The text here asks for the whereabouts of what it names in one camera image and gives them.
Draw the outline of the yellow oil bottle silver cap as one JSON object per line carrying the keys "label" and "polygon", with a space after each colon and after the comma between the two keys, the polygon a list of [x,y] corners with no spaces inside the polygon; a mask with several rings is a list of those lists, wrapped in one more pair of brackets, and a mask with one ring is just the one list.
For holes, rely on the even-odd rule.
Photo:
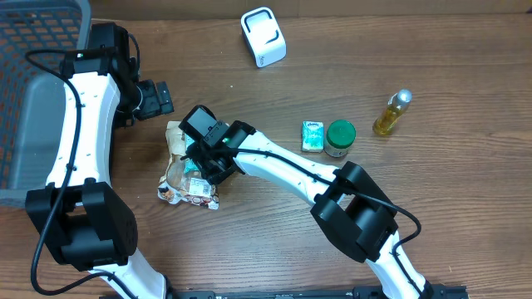
{"label": "yellow oil bottle silver cap", "polygon": [[399,118],[407,111],[411,104],[412,93],[408,89],[399,90],[387,102],[386,108],[373,123],[373,132],[386,136],[392,133]]}

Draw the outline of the brown snack packet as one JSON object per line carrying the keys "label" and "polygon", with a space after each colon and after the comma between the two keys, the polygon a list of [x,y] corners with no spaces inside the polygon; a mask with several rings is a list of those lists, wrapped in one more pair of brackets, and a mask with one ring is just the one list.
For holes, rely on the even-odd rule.
{"label": "brown snack packet", "polygon": [[173,188],[179,188],[185,171],[185,162],[181,160],[185,156],[185,137],[179,128],[179,121],[169,121],[166,126],[165,138],[169,151],[169,163],[165,175],[160,182],[165,181]]}

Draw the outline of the green lid white jar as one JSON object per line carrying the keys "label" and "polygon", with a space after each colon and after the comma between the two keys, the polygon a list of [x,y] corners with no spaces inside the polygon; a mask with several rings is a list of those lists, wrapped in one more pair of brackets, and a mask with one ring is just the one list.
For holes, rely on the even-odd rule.
{"label": "green lid white jar", "polygon": [[343,157],[352,147],[356,136],[356,129],[351,122],[335,120],[326,131],[324,150],[332,157]]}

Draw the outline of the green white Kleenex tissue pack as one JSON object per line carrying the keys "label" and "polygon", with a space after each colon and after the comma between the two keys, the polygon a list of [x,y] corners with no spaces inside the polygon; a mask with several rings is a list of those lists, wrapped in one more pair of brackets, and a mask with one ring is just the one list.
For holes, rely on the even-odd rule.
{"label": "green white Kleenex tissue pack", "polygon": [[310,153],[321,153],[323,149],[323,122],[305,120],[302,123],[302,151]]}

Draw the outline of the teal snack packet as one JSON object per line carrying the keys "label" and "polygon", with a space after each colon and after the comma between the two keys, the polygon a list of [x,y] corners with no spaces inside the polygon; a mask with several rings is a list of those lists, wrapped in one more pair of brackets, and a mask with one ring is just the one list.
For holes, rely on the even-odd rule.
{"label": "teal snack packet", "polygon": [[[188,136],[188,135],[185,135],[185,149],[187,150],[192,144],[194,143],[194,140]],[[184,174],[188,174],[190,172],[195,172],[195,171],[198,171],[198,167],[195,165],[195,163],[187,158],[185,159],[185,169],[184,169]]]}

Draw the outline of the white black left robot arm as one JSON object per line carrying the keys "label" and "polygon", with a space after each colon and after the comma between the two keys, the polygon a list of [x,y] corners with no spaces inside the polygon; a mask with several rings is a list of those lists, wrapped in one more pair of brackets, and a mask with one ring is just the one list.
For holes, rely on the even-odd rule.
{"label": "white black left robot arm", "polygon": [[85,49],[64,51],[55,75],[65,114],[57,156],[25,209],[39,232],[37,251],[101,278],[122,298],[169,298],[172,288],[138,248],[134,213],[111,187],[113,131],[169,114],[164,82],[141,80],[136,39],[113,22],[91,28]]}

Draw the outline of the white labelled snack packet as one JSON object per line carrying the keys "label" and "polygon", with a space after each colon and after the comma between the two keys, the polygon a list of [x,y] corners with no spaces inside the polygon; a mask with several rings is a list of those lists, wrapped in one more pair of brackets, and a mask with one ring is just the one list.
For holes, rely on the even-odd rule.
{"label": "white labelled snack packet", "polygon": [[169,204],[190,203],[211,210],[219,209],[218,189],[205,179],[185,177],[177,188],[172,187],[165,180],[157,190],[158,197]]}

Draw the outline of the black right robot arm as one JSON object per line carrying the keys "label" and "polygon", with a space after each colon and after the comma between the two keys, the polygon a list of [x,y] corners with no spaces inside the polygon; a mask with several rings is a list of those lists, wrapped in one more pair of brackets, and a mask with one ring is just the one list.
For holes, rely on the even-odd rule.
{"label": "black right robot arm", "polygon": [[195,106],[180,122],[194,142],[185,156],[203,179],[220,184],[234,172],[268,180],[306,201],[327,240],[340,252],[366,263],[388,298],[429,298],[431,284],[412,266],[395,217],[418,219],[396,206],[369,174],[348,161],[343,167],[305,159],[269,140],[253,126],[217,120],[204,105]]}

